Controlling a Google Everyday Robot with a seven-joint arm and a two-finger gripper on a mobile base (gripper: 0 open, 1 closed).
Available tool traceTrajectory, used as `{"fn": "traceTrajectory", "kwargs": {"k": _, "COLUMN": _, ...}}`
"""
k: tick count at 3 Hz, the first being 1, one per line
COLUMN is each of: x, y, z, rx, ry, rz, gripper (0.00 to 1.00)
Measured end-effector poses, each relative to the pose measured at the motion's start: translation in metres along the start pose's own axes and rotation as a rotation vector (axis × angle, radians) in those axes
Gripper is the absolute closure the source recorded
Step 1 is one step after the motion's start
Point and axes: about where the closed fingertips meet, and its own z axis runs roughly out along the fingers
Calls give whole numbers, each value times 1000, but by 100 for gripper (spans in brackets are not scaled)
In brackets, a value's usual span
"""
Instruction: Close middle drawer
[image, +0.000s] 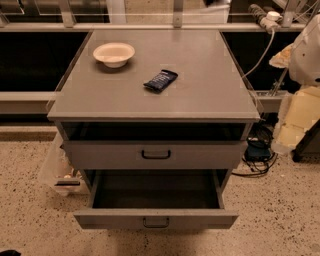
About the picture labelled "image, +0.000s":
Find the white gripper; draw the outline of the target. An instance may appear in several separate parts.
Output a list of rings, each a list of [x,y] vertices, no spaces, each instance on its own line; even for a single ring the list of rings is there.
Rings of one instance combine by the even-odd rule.
[[[274,55],[269,60],[269,64],[276,68],[287,68],[291,51],[292,44],[289,44]],[[319,119],[320,89],[318,87],[304,87],[293,95],[287,94],[280,104],[271,149],[280,155],[290,153]]]

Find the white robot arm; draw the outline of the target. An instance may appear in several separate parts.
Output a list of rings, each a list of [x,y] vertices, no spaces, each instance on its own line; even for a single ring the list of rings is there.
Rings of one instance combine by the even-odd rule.
[[[287,68],[300,89],[280,104],[271,149],[288,154],[320,119],[320,14],[306,25],[295,41],[274,55],[269,64]]]

